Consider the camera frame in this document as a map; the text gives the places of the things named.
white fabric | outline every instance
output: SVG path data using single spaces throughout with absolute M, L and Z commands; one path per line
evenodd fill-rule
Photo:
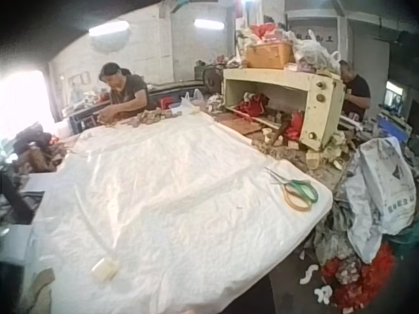
M 53 267 L 52 313 L 218 313 L 281 262 L 332 193 L 205 114 L 85 131 L 35 217 L 37 269 Z M 310 179 L 292 210 L 264 167 Z M 97 283 L 103 257 L 119 271 Z

black t-shirt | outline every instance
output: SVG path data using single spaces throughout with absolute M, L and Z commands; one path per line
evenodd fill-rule
M 121 92 L 111 90 L 111 103 L 112 105 L 115 105 L 133 100 L 136 98 L 136 92 L 139 92 L 140 90 L 145 90 L 145 94 L 147 95 L 147 106 L 149 106 L 149 91 L 147 89 L 147 84 L 139 75 L 127 75 L 125 87 Z
M 363 77 L 357 75 L 353 80 L 345 85 L 347 94 L 371 98 L 368 83 Z M 342 110 L 344 111 L 345 116 L 351 118 L 352 120 L 362 121 L 364 118 L 365 109 L 358 107 L 356 104 L 351 103 L 348 100 L 344 101 Z

